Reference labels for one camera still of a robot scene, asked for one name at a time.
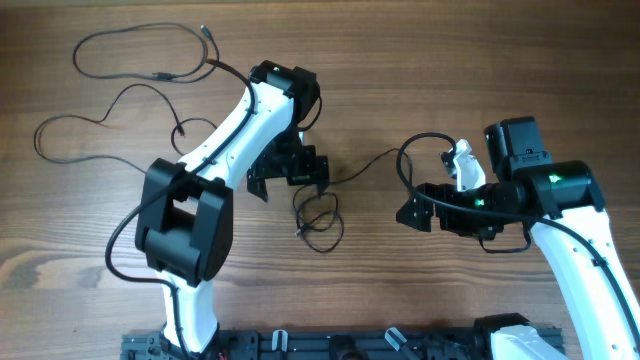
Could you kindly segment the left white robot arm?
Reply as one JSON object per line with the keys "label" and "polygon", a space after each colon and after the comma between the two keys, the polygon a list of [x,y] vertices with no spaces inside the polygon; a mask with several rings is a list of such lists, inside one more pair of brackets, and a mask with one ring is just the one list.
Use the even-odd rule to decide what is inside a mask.
{"label": "left white robot arm", "polygon": [[134,243],[164,285],[167,322],[153,334],[150,359],[214,359],[221,350],[213,279],[233,241],[234,192],[268,198],[266,182],[329,185],[329,166],[305,145],[299,124],[320,101],[315,73],[265,60],[243,78],[238,105],[178,162],[146,172]]}

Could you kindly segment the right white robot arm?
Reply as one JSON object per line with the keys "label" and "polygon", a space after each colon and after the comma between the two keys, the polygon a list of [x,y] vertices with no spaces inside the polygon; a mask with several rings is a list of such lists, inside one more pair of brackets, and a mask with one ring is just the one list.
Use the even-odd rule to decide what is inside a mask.
{"label": "right white robot arm", "polygon": [[532,117],[506,119],[484,131],[497,180],[487,182],[466,140],[441,153],[451,184],[413,184],[396,220],[419,231],[440,227],[479,244],[519,223],[559,285],[586,359],[639,356],[639,303],[617,255],[606,201],[589,166],[555,163]]}

